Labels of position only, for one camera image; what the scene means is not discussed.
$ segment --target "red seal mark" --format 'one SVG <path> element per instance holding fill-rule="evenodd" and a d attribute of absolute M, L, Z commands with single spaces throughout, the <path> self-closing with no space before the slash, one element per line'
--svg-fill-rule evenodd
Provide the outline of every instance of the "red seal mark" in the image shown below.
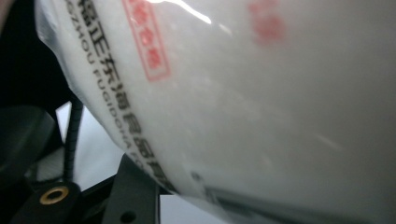
<path fill-rule="evenodd" d="M 278 0 L 255 0 L 248 4 L 254 38 L 258 44 L 281 41 L 285 34 L 285 23 L 276 12 Z"/>
<path fill-rule="evenodd" d="M 170 76 L 170 68 L 151 3 L 122 0 L 148 81 Z"/>

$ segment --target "black cable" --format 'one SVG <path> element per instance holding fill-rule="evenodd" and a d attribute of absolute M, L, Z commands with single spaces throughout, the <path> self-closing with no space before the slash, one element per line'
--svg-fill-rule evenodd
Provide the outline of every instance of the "black cable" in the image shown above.
<path fill-rule="evenodd" d="M 64 181 L 73 181 L 74 163 L 76 146 L 78 140 L 79 124 L 81 122 L 82 110 L 84 105 L 75 96 L 70 100 L 69 126 L 67 128 L 66 141 L 64 143 Z"/>

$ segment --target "plastic wrap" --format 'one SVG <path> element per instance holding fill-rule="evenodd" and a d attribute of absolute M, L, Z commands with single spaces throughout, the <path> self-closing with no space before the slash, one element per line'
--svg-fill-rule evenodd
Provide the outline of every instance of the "plastic wrap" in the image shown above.
<path fill-rule="evenodd" d="M 396 222 L 393 0 L 39 0 L 114 142 L 237 223 Z"/>

